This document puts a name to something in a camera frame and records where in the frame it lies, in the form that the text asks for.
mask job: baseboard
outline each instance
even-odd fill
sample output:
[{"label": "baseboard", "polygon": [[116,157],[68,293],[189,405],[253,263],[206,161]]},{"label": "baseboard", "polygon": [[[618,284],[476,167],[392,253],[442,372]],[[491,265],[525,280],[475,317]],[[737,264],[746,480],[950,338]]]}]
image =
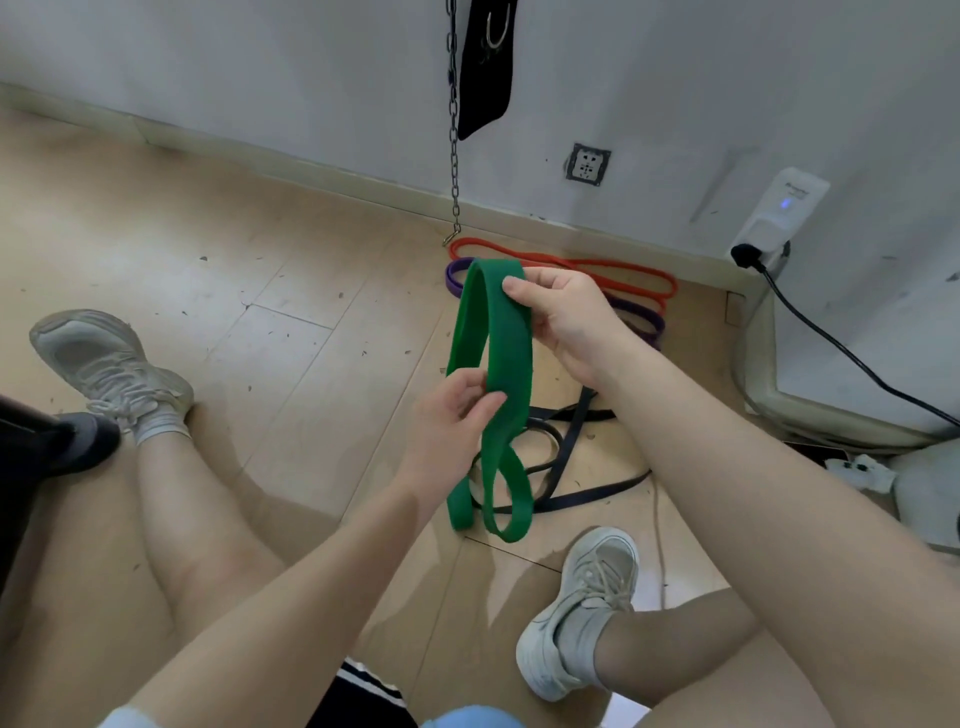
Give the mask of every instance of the baseboard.
[{"label": "baseboard", "polygon": [[[436,192],[365,177],[337,167],[285,155],[265,147],[225,139],[152,119],[71,101],[0,83],[0,106],[28,111],[70,124],[111,133],[129,142],[149,143],[241,164],[254,172],[307,187],[451,221],[450,200]],[[509,210],[460,203],[461,222],[480,231],[551,248],[558,253],[616,258],[661,268],[682,280],[743,293],[750,276],[732,263],[692,255],[601,231],[541,220]]]},{"label": "baseboard", "polygon": [[777,389],[773,296],[767,296],[757,307],[744,331],[742,354],[747,395],[788,424],[878,447],[923,448],[938,442],[924,432],[794,397]]}]

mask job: hand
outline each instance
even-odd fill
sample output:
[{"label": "hand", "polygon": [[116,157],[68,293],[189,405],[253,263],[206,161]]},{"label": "hand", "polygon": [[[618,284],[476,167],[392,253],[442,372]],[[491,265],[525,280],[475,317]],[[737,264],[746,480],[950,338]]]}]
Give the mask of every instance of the hand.
[{"label": "hand", "polygon": [[484,370],[458,369],[414,405],[397,479],[440,496],[437,505],[467,474],[484,427],[507,400],[486,384]]},{"label": "hand", "polygon": [[534,336],[570,375],[597,388],[597,362],[605,345],[626,334],[607,297],[586,273],[563,268],[524,268],[527,280],[508,276],[503,291],[533,309]]}]

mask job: metal ring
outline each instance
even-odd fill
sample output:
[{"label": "metal ring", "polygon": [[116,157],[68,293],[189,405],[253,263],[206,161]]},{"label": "metal ring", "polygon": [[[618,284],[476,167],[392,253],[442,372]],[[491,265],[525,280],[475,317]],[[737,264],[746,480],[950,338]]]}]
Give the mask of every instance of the metal ring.
[{"label": "metal ring", "polygon": [[492,12],[487,13],[487,45],[491,47],[491,50],[496,50],[501,45],[507,37],[507,31],[510,30],[510,3],[507,3],[507,21],[503,24],[503,34],[500,36],[500,40],[494,43],[490,38],[490,17],[493,15]]}]

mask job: light blue fabric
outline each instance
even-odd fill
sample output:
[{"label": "light blue fabric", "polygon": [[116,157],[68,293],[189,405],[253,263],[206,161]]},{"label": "light blue fabric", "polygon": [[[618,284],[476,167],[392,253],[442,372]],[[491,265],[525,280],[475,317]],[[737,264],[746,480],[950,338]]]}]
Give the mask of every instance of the light blue fabric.
[{"label": "light blue fabric", "polygon": [[100,724],[100,728],[160,728],[140,711],[125,706],[117,708]]},{"label": "light blue fabric", "polygon": [[523,724],[510,714],[484,705],[471,705],[427,720],[422,728],[523,728]]}]

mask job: white sock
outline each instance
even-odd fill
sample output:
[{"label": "white sock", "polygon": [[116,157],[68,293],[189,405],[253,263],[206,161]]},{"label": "white sock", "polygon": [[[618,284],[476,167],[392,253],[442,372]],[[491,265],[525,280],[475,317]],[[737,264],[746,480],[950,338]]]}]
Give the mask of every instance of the white sock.
[{"label": "white sock", "polygon": [[554,643],[560,650],[564,669],[578,680],[599,688],[600,678],[593,666],[593,650],[607,622],[616,612],[604,604],[602,607],[586,607],[583,604],[568,614],[557,627]]},{"label": "white sock", "polygon": [[190,437],[183,416],[174,409],[173,404],[159,402],[153,412],[142,415],[133,426],[133,439],[140,445],[161,432],[179,432]]}]

